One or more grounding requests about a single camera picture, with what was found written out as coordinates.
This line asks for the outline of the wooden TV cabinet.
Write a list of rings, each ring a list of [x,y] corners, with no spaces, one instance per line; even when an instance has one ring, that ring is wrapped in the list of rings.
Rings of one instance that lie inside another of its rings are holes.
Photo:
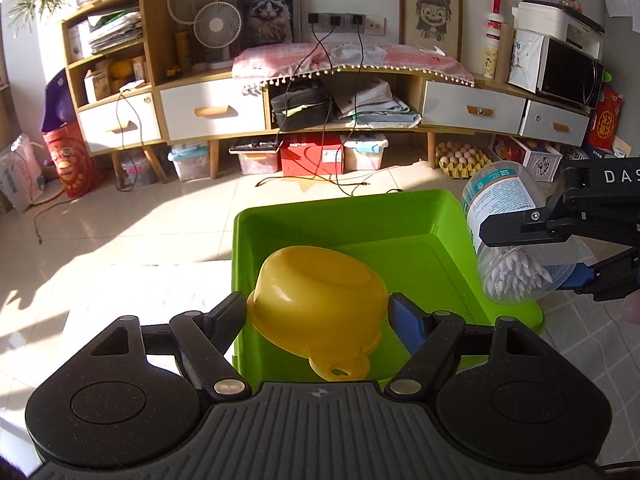
[[[322,70],[300,81],[320,84],[333,108],[312,123],[312,131],[406,132],[420,134],[431,164],[439,133],[490,133],[578,146],[589,112],[530,93],[510,84],[476,76],[472,84],[454,82],[427,70],[391,70],[347,66]],[[229,73],[201,74],[158,89],[160,123],[171,144],[240,136],[278,134],[272,101],[291,90],[288,78],[255,84]]]

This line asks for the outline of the clear cotton swab jar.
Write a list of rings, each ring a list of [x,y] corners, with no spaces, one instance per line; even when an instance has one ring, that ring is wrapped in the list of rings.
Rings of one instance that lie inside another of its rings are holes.
[[[541,188],[518,162],[493,162],[465,185],[462,207],[484,294],[498,304],[537,300],[591,257],[577,237],[552,242],[540,226]]]

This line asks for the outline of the framed cat picture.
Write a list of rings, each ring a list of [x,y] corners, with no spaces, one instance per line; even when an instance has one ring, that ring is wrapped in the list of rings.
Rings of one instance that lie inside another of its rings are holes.
[[[242,18],[243,50],[299,40],[299,0],[236,0],[236,4]]]

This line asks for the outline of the green plastic cookie bin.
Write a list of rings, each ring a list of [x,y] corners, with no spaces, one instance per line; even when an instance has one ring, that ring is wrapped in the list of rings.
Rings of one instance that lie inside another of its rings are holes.
[[[235,218],[232,287],[248,299],[264,261],[281,248],[314,246],[342,252],[382,278],[388,296],[400,292],[426,312],[446,310],[490,325],[511,315],[536,330],[544,316],[533,301],[496,304],[482,289],[476,255],[459,201],[429,190],[336,198],[250,208]],[[386,320],[364,379],[387,382],[408,351]],[[235,341],[235,367],[253,386],[321,382],[308,361],[264,338],[248,318]]]

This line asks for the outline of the egg carton tray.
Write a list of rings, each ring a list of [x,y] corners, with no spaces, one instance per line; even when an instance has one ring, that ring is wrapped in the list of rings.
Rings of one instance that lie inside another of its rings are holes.
[[[438,168],[451,179],[469,179],[494,161],[478,146],[445,141],[436,145]]]

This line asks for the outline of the white desk fan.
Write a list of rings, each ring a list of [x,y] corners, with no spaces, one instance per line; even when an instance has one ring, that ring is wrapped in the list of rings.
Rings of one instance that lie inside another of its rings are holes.
[[[195,38],[203,47],[220,51],[221,59],[210,62],[214,70],[232,66],[229,48],[239,38],[241,29],[242,16],[231,3],[207,3],[196,14],[193,23]]]

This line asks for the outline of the black bag in cabinet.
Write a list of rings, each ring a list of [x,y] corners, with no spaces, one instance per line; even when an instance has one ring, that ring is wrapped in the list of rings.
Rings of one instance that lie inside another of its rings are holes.
[[[321,126],[331,114],[329,93],[323,88],[285,92],[270,101],[281,131],[291,132]]]

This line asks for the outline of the white plastic shopping bag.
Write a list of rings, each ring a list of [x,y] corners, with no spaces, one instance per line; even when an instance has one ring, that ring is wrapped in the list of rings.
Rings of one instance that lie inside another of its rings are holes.
[[[2,152],[1,192],[18,212],[26,211],[44,191],[44,177],[29,136],[20,134]]]

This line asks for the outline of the clear storage box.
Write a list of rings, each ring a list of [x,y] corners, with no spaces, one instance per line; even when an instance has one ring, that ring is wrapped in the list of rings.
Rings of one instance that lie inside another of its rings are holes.
[[[174,165],[181,182],[204,179],[210,175],[207,143],[173,145],[167,158]]]

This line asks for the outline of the framed cartoon girl picture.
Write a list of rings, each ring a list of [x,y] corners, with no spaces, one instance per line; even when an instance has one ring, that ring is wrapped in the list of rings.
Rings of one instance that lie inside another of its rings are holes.
[[[460,60],[463,0],[399,0],[399,42]]]

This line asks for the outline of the red cylindrical bag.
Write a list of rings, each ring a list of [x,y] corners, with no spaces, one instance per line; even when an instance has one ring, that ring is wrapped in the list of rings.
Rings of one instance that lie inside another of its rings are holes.
[[[58,180],[69,198],[90,193],[103,181],[88,152],[78,122],[68,122],[43,135]]]

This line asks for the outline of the white patterned toy box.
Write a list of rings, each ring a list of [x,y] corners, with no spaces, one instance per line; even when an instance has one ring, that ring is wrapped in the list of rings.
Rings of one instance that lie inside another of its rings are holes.
[[[538,182],[552,182],[563,158],[559,151],[546,142],[518,140],[502,134],[492,136],[489,148],[498,159],[524,166]]]

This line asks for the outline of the yellow plastic bowl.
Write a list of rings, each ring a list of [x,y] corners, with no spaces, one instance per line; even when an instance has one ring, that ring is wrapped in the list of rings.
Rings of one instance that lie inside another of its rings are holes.
[[[250,322],[327,382],[363,380],[382,339],[388,291],[380,276],[336,250],[288,246],[262,264]]]

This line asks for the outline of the pink lace cloth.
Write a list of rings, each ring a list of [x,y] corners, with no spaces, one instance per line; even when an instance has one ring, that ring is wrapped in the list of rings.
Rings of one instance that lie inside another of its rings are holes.
[[[233,60],[231,76],[246,84],[276,84],[295,77],[339,70],[391,70],[474,87],[474,76],[439,50],[404,44],[268,44],[245,50]]]

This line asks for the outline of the grey checked cloth mat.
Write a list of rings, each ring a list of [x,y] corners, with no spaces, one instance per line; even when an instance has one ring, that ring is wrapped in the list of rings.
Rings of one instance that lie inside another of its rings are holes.
[[[538,301],[541,337],[608,398],[612,426],[598,462],[639,458],[639,326],[624,319],[623,301],[552,292]]]

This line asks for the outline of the black microwave oven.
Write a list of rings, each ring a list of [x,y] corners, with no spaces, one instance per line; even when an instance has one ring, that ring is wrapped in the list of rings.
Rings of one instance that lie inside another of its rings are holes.
[[[508,83],[530,93],[577,106],[596,106],[603,64],[564,41],[517,29]]]

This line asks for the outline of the wooden shelf unit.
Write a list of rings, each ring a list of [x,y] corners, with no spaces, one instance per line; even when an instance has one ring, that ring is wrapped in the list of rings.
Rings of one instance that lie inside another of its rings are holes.
[[[154,146],[167,143],[160,85],[175,66],[166,0],[94,0],[62,21],[65,71],[80,132],[92,156],[111,156],[116,181],[137,148],[158,180]]]

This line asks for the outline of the red storage box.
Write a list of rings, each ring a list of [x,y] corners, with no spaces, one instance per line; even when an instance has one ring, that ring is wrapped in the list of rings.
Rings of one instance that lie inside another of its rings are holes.
[[[337,134],[288,134],[280,153],[285,177],[327,177],[344,172],[344,148]]]

